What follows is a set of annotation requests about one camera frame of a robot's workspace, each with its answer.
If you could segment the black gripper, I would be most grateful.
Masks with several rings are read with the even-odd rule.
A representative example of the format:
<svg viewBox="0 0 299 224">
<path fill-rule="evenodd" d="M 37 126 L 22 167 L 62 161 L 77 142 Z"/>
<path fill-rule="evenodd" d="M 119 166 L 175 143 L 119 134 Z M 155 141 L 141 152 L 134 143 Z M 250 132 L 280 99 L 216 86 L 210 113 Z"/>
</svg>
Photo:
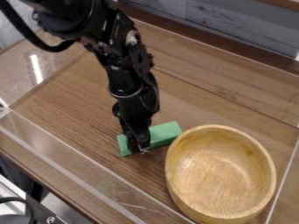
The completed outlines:
<svg viewBox="0 0 299 224">
<path fill-rule="evenodd" d="M 159 87 L 150 73 L 141 78 L 129 71 L 109 72 L 109 91 L 117 99 L 113 108 L 127 135 L 129 149 L 134 154 L 150 150 L 150 126 L 153 117 L 161 109 Z"/>
</svg>

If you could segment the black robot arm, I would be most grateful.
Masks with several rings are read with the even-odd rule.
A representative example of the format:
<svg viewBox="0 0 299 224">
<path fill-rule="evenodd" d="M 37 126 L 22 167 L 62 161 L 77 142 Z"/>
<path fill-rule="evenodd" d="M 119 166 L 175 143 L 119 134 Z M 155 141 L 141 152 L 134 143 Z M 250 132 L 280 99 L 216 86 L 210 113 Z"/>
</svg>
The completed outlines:
<svg viewBox="0 0 299 224">
<path fill-rule="evenodd" d="M 119 119 L 127 147 L 146 152 L 151 146 L 150 126 L 161 109 L 159 87 L 151 72 L 154 56 L 143 44 L 135 22 L 109 0 L 22 0 L 33 7 L 33 19 L 42 29 L 62 39 L 49 45 L 9 0 L 0 0 L 0 11 L 17 30 L 41 49 L 66 51 L 81 43 L 107 71 L 109 90 L 117 99 L 113 111 Z"/>
</svg>

